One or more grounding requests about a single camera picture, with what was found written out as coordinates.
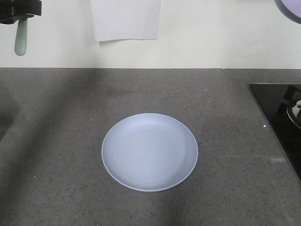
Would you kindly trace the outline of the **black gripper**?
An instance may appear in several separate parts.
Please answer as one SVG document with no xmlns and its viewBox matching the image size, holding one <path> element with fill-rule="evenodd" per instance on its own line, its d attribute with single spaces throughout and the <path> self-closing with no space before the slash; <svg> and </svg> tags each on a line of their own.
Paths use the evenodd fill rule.
<svg viewBox="0 0 301 226">
<path fill-rule="evenodd" d="M 14 24 L 20 18 L 41 16 L 41 0 L 1 0 L 0 23 Z"/>
</svg>

